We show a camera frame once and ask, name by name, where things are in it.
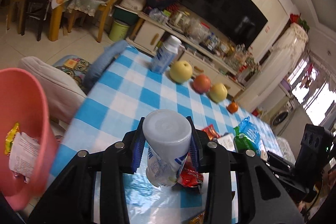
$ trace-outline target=red candy wrapper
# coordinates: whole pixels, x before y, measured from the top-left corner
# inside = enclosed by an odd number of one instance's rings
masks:
[[[198,187],[203,183],[203,174],[196,172],[189,154],[177,182],[184,187]]]
[[[209,140],[212,141],[213,138],[220,138],[220,135],[216,132],[215,128],[213,127],[213,125],[209,125],[206,128],[203,128],[202,131],[206,132]]]

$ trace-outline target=yellow-green bin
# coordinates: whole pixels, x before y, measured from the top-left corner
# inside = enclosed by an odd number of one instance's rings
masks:
[[[109,39],[111,39],[114,42],[118,42],[120,40],[125,39],[129,25],[121,22],[119,20],[114,20],[111,28],[111,32],[109,34]]]

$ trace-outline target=drawer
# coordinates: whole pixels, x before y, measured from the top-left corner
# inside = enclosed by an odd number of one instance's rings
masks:
[[[210,78],[211,82],[213,82],[218,75],[218,71],[215,68],[211,67],[210,65],[208,65],[206,62],[204,62],[202,59],[195,56],[191,52],[184,51],[184,53],[180,58],[180,61],[181,60],[189,62],[189,64],[193,67],[194,76],[205,74],[207,77]]]
[[[221,73],[218,73],[215,81],[215,83],[223,83],[226,86],[227,93],[234,97],[238,92],[240,92],[243,87],[238,85],[237,83],[233,82],[231,79],[229,79],[226,75],[223,75]]]
[[[134,39],[134,43],[153,52],[164,33],[165,31],[163,29],[145,21]]]

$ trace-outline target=washing machine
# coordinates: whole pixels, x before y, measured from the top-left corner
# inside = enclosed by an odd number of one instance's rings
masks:
[[[270,119],[269,125],[274,135],[279,135],[284,127],[286,127],[291,119],[291,114],[300,103],[296,98],[291,98],[273,117]]]

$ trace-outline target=washing machine door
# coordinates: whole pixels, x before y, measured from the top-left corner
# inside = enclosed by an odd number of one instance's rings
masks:
[[[280,111],[278,114],[274,115],[273,119],[271,120],[271,126],[276,127],[277,125],[282,123],[284,120],[286,120],[288,115],[289,115],[288,109],[284,109]]]

